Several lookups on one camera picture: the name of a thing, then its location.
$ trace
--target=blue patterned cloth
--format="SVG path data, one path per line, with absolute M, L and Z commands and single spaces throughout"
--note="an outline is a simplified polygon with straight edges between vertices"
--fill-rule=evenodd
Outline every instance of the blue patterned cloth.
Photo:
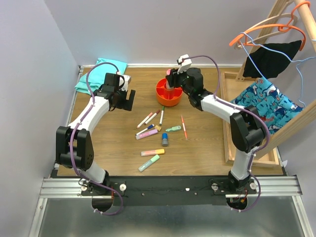
M 232 103 L 245 107 L 249 105 L 255 106 L 261 119 L 267 125 L 270 134 L 276 133 L 303 110 L 302 107 L 280 93 L 280 90 L 266 78 L 257 79 Z

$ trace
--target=cable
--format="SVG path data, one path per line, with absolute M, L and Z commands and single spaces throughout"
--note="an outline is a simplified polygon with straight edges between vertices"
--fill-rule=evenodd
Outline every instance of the cable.
M 253 208 L 253 207 L 257 204 L 257 202 L 259 201 L 260 195 L 261 195 L 261 186 L 260 186 L 259 180 L 251 173 L 251 165 L 252 165 L 252 162 L 253 162 L 253 158 L 255 157 L 255 153 L 257 153 L 258 151 L 264 149 L 264 148 L 268 145 L 268 143 L 269 143 L 269 141 L 270 141 L 270 132 L 269 132 L 269 129 L 268 129 L 267 125 L 262 121 L 262 119 L 261 119 L 259 116 L 257 116 L 256 114 L 254 114 L 254 113 L 252 113 L 252 112 L 250 112 L 250 111 L 248 111 L 248 110 L 245 110 L 244 108 L 240 108 L 240 107 L 238 107 L 237 105 L 234 105 L 234 104 L 232 104 L 232 103 L 230 103 L 230 102 L 227 102 L 227 101 L 225 101 L 225 100 L 222 100 L 222 99 L 220 99 L 220 98 L 218 98 L 218 97 L 216 96 L 216 92 L 217 92 L 217 90 L 218 90 L 218 88 L 219 88 L 219 86 L 220 86 L 221 77 L 220 77 L 219 67 L 218 67 L 218 65 L 217 65 L 217 63 L 215 62 L 214 59 L 212 59 L 211 57 L 206 56 L 206 55 L 198 55 L 198 56 L 193 56 L 193 57 L 184 58 L 184 59 L 182 59 L 182 61 L 184 61 L 184 60 L 186 60 L 186 59 L 193 59 L 193 58 L 198 58 L 198 57 L 206 57 L 206 58 L 210 59 L 210 60 L 215 64 L 215 67 L 216 67 L 216 69 L 217 69 L 218 82 L 217 82 L 216 91 L 215 91 L 215 93 L 213 94 L 213 95 L 214 95 L 214 99 L 215 99 L 216 101 L 218 101 L 218 102 L 220 102 L 220 103 L 222 103 L 222 104 L 228 106 L 228 107 L 231 107 L 231 108 L 233 108 L 233 109 L 236 109 L 236 110 L 239 110 L 239 111 L 243 111 L 243 112 L 245 112 L 245 113 L 247 113 L 247 114 L 250 114 L 251 116 L 253 116 L 254 118 L 256 118 L 256 119 L 262 124 L 262 126 L 263 126 L 263 128 L 264 128 L 264 130 L 265 130 L 265 132 L 266 132 L 267 138 L 266 138 L 265 144 L 252 151 L 251 156 L 250 156 L 250 159 L 249 159 L 248 167 L 247 167 L 247 172 L 249 173 L 249 175 L 250 175 L 252 178 L 254 178 L 254 179 L 257 181 L 257 183 L 258 183 L 258 186 L 259 186 L 258 196 L 257 196 L 255 202 L 254 202 L 249 208 L 246 208 L 246 209 L 244 209 L 244 210 L 237 210 L 237 209 L 234 209 L 234 210 L 237 210 L 237 211 L 239 211 L 239 212 L 248 211 L 248 210 L 250 210 L 251 208 Z
M 87 184 L 84 184 L 84 183 L 80 183 L 81 181 L 83 180 L 83 178 L 80 178 L 79 180 L 78 180 L 78 184 L 81 186 L 81 187 L 86 187 L 86 188 L 88 188 L 88 185 Z
M 78 123 L 76 124 L 76 126 L 74 127 L 74 129 L 73 129 L 73 131 L 72 131 L 72 133 L 71 133 L 71 136 L 70 136 L 70 157 L 71 157 L 71 164 L 72 164 L 72 166 L 73 166 L 73 169 L 74 169 L 76 175 L 78 175 L 79 177 L 81 177 L 81 178 L 87 180 L 87 182 L 90 182 L 90 183 L 92 183 L 92 184 L 95 184 L 95 185 L 97 185 L 97 186 L 99 186 L 99 187 L 101 187 L 101 188 L 110 190 L 110 191 L 112 191 L 112 192 L 114 192 L 114 193 L 116 193 L 116 194 L 118 195 L 118 197 L 119 197 L 119 199 L 120 199 L 120 207 L 119 207 L 119 210 L 117 210 L 117 211 L 115 211 L 115 212 L 112 212 L 112 213 L 105 213 L 105 212 L 99 211 L 99 210 L 97 210 L 97 209 L 94 210 L 95 212 L 98 212 L 98 213 L 100 213 L 101 215 L 112 216 L 112 215 L 118 214 L 118 213 L 122 210 L 122 208 L 123 208 L 123 198 L 122 198 L 122 196 L 121 196 L 121 195 L 119 194 L 119 192 L 116 191 L 115 189 L 112 189 L 112 188 L 107 187 L 107 186 L 105 186 L 105 185 L 103 185 L 103 184 L 97 183 L 97 182 L 95 182 L 94 180 L 91 180 L 91 179 L 87 178 L 85 175 L 81 174 L 81 173 L 79 172 L 79 170 L 77 169 L 77 166 L 76 166 L 76 163 L 75 163 L 75 156 L 74 156 L 74 139 L 75 139 L 75 133 L 76 133 L 78 127 L 80 126 L 80 124 L 82 123 L 82 121 L 84 120 L 84 118 L 85 118 L 85 117 L 89 114 L 89 112 L 92 110 L 92 108 L 94 107 L 94 103 L 95 103 L 94 94 L 93 94 L 93 92 L 92 92 L 92 90 L 91 90 L 91 87 L 90 87 L 90 85 L 89 85 L 88 78 L 89 78 L 89 75 L 90 75 L 90 73 L 92 72 L 93 69 L 95 69 L 96 67 L 99 67 L 99 66 L 101 66 L 101 65 L 103 65 L 103 64 L 110 64 L 110 65 L 112 65 L 112 66 L 114 66 L 114 67 L 116 68 L 117 72 L 119 72 L 119 69 L 118 69 L 118 67 L 117 67 L 115 64 L 113 64 L 113 63 L 108 63 L 108 62 L 103 62 L 103 63 L 100 63 L 100 64 L 95 65 L 95 66 L 94 66 L 93 68 L 91 68 L 91 70 L 87 73 L 85 82 L 86 82 L 87 87 L 88 87 L 88 90 L 89 90 L 89 92 L 90 92 L 90 94 L 91 94 L 92 103 L 93 103 L 93 104 L 90 106 L 90 108 L 87 110 L 87 112 L 80 118 L 80 122 L 78 122 Z
M 303 101 L 301 101 L 301 98 L 303 97 L 303 75 L 302 75 L 301 71 L 298 69 L 298 66 L 299 66 L 301 63 L 303 63 L 303 62 L 305 62 L 305 61 L 307 61 L 307 60 L 316 58 L 316 57 L 309 57 L 309 58 L 306 58 L 306 59 L 303 59 L 303 60 L 295 60 L 295 61 L 293 61 L 292 59 L 289 58 L 289 56 L 287 56 L 287 55 L 286 55 L 285 53 L 283 53 L 283 52 L 280 52 L 280 51 L 277 51 L 277 50 L 274 50 L 274 49 L 270 49 L 270 48 L 265 47 L 264 45 L 255 43 L 255 42 L 253 41 L 253 38 L 252 38 L 251 36 L 249 36 L 248 34 L 246 34 L 245 32 L 241 32 L 240 34 L 243 34 L 243 35 L 249 37 L 249 38 L 251 39 L 251 42 L 252 42 L 255 46 L 260 46 L 260 47 L 265 48 L 266 50 L 271 51 L 271 52 L 280 53 L 280 54 L 284 55 L 284 56 L 285 56 L 290 62 L 292 62 L 292 63 L 300 62 L 299 64 L 297 64 L 297 65 L 295 66 L 297 72 L 299 73 L 299 75 L 300 75 L 300 77 L 301 77 L 301 95 L 300 95 L 300 98 L 298 98 L 298 101 L 301 102 L 301 103 L 304 105 L 304 108 L 305 108 L 305 107 L 306 107 L 305 103 L 304 103 Z M 245 49 L 244 45 L 243 45 L 242 43 L 241 43 L 240 45 L 241 45 L 242 48 L 245 50 L 246 54 L 248 55 L 249 59 L 251 60 L 252 64 L 254 65 L 254 67 L 257 69 L 257 71 L 260 73 L 260 75 L 262 75 L 262 73 L 259 71 L 259 69 L 258 69 L 257 66 L 255 65 L 255 63 L 252 61 L 252 59 L 251 59 L 249 53 L 247 52 L 247 50 Z
M 188 58 L 183 58 L 182 59 L 182 62 L 186 59 L 193 59 L 193 58 L 199 58 L 199 57 L 205 57 L 205 58 L 208 58 L 210 59 L 214 64 L 215 64 L 215 67 L 217 69 L 217 74 L 218 74 L 218 83 L 217 83 L 217 87 L 216 87 L 216 90 L 214 92 L 214 99 L 216 99 L 216 94 L 217 94 L 217 91 L 219 89 L 219 85 L 220 85 L 220 82 L 221 82 L 221 73 L 219 71 L 219 67 L 217 65 L 217 63 L 215 62 L 215 60 L 213 58 L 211 58 L 210 56 L 207 56 L 207 55 L 197 55 L 197 56 L 192 56 L 192 57 L 188 57 Z

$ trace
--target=pen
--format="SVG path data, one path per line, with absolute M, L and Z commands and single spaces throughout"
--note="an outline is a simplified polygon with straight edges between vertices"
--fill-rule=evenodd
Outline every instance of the pen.
M 187 139 L 188 139 L 188 136 L 187 136 L 186 127 L 184 126 L 184 120 L 183 120 L 182 115 L 181 115 L 181 120 L 182 120 L 182 126 L 183 126 L 183 130 L 184 130 L 184 135 L 186 136 L 186 140 L 187 140 Z
M 157 114 L 159 114 L 160 110 L 157 110 L 156 113 L 154 113 L 146 122 L 145 124 L 148 124 L 154 117 L 156 117 Z
M 162 125 L 163 114 L 164 114 L 164 106 L 162 107 L 162 111 L 161 111 L 161 117 L 160 117 L 160 122 L 159 122 L 160 126 Z
M 144 122 L 146 122 L 146 120 L 149 119 L 149 117 L 150 117 L 151 115 L 153 115 L 153 113 L 148 114 L 148 116 L 147 116 L 146 118 L 144 118 L 144 120 L 141 121 L 141 122 L 137 125 L 137 128 L 139 128 L 141 125 L 143 125 Z
M 144 130 L 141 130 L 141 131 L 140 131 L 140 132 L 138 132 L 136 135 L 141 134 L 141 133 L 143 133 L 143 132 L 147 131 L 148 129 L 151 129 L 152 127 L 154 127 L 154 125 L 153 125 L 153 124 L 152 124 L 152 125 L 150 125 L 148 128 L 145 128 Z

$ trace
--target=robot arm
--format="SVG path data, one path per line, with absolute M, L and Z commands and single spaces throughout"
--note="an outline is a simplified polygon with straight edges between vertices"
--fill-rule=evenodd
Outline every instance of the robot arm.
M 94 151 L 91 134 L 102 116 L 110 108 L 131 111 L 135 90 L 131 90 L 127 97 L 128 84 L 131 77 L 106 73 L 104 84 L 93 92 L 94 98 L 90 98 L 88 105 L 82 113 L 67 127 L 60 126 L 56 132 L 56 162 L 67 168 L 72 168 L 70 155 L 70 137 L 73 129 L 79 123 L 75 133 L 77 145 L 74 146 L 74 158 L 77 168 L 88 179 L 107 185 L 107 171 L 100 168 L 94 159 Z
M 236 146 L 234 165 L 229 172 L 231 191 L 235 192 L 244 187 L 250 180 L 252 152 L 261 145 L 266 136 L 262 124 L 250 111 L 259 115 L 254 106 L 244 107 L 232 104 L 204 89 L 203 75 L 199 68 L 190 68 L 191 60 L 183 55 L 178 59 L 179 69 L 171 69 L 166 76 L 166 87 L 181 87 L 188 95 L 190 104 L 200 111 L 212 113 L 231 125 L 232 141 Z

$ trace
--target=highlighter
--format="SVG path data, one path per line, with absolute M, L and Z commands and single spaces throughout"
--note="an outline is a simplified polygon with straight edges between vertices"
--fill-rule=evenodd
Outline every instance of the highlighter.
M 164 154 L 164 149 L 158 149 L 158 150 L 152 150 L 152 151 L 145 151 L 141 152 L 140 155 L 142 157 L 147 157 L 147 156 L 154 156 L 154 155 L 161 155 Z
M 148 137 L 148 136 L 151 136 L 151 135 L 154 135 L 154 134 L 157 134 L 157 133 L 158 133 L 158 130 L 157 129 L 153 129 L 153 130 L 150 130 L 148 132 L 144 132 L 144 133 L 136 135 L 136 140 L 139 140 L 139 139 L 142 139 L 144 137 Z
M 175 126 L 175 127 L 167 128 L 166 132 L 176 132 L 180 130 L 181 130 L 181 126 Z
M 149 161 L 147 161 L 145 164 L 143 164 L 141 167 L 138 168 L 140 172 L 143 172 L 145 169 L 147 169 L 149 166 L 151 166 L 153 163 L 155 163 L 157 160 L 159 160 L 159 156 L 155 155 L 153 158 L 151 158 Z

